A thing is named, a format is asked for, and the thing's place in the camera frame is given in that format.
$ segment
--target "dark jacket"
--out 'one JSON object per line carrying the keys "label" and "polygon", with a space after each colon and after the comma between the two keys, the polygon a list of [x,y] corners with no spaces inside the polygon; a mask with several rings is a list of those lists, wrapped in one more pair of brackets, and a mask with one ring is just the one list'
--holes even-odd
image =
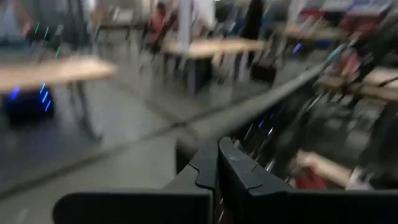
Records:
{"label": "dark jacket", "polygon": [[264,13],[264,3],[262,0],[251,0],[246,22],[241,32],[241,37],[257,40],[260,34],[262,24],[262,15]]}

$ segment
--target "computer tower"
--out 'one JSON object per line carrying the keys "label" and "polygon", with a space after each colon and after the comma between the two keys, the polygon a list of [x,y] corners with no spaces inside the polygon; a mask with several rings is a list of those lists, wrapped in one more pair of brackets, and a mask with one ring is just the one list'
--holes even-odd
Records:
{"label": "computer tower", "polygon": [[20,90],[2,97],[4,112],[11,125],[22,125],[52,118],[55,113],[52,92],[43,84],[38,90]]}

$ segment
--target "table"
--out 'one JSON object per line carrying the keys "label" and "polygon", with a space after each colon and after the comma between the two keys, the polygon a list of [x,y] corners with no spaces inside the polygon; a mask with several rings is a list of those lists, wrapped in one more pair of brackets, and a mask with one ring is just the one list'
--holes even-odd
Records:
{"label": "table", "polygon": [[177,40],[166,40],[161,51],[187,58],[188,90],[194,95],[206,83],[202,78],[211,77],[211,61],[216,54],[238,54],[264,50],[266,47],[266,42],[258,40],[198,39],[190,44],[188,51],[184,51]]}
{"label": "table", "polygon": [[348,37],[341,29],[329,27],[302,32],[298,24],[279,27],[277,32],[284,37],[308,41],[342,41],[346,40]]}
{"label": "table", "polygon": [[2,80],[0,92],[10,92],[16,86],[19,86],[21,90],[34,90],[40,89],[43,83],[46,85],[76,83],[78,97],[83,108],[81,124],[91,137],[99,139],[101,133],[96,133],[92,127],[84,82],[109,78],[115,73],[114,65],[92,56],[72,56],[40,63],[11,63],[0,65],[0,80]]}
{"label": "table", "polygon": [[[364,83],[369,85],[379,85],[382,82],[392,80],[398,77],[398,69],[391,68],[375,68],[369,75],[364,79]],[[393,81],[387,84],[384,88],[398,89],[398,81]]]}
{"label": "table", "polygon": [[277,48],[282,47],[283,59],[283,54],[289,42],[288,40],[294,40],[295,44],[300,41],[318,42],[321,40],[329,40],[331,42],[329,49],[334,50],[334,48],[337,47],[339,43],[344,42],[348,38],[348,35],[341,29],[331,27],[314,29],[309,32],[301,32],[300,24],[292,24],[288,26],[279,26],[275,32],[274,38],[278,38],[279,40],[276,40],[275,44],[272,45],[271,55],[273,57],[276,57]]}
{"label": "table", "polygon": [[[317,85],[328,90],[343,91],[344,81],[340,77],[322,77]],[[398,91],[392,88],[379,88],[374,85],[363,85],[363,83],[352,84],[346,90],[347,93],[363,95],[390,103],[398,103]]]}

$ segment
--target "black bag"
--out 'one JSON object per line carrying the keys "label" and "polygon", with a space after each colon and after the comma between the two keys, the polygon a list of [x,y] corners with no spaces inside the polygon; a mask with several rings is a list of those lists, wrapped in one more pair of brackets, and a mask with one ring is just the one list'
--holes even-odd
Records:
{"label": "black bag", "polygon": [[277,69],[274,60],[266,59],[254,62],[251,67],[250,76],[252,80],[262,81],[272,86],[275,81]]}

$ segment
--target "green led light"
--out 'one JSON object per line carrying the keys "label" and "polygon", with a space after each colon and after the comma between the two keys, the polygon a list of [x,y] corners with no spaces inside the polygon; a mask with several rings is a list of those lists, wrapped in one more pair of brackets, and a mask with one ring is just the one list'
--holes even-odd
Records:
{"label": "green led light", "polygon": [[37,31],[39,30],[39,26],[40,26],[40,23],[38,22],[38,23],[37,23],[37,26],[36,26],[35,34],[36,34]]}
{"label": "green led light", "polygon": [[49,32],[49,27],[47,27],[47,30],[45,31],[45,34],[44,34],[44,39],[46,38],[46,36],[47,36],[48,32]]}
{"label": "green led light", "polygon": [[57,53],[55,54],[55,58],[58,58],[58,55],[60,54],[60,47],[57,50]]}

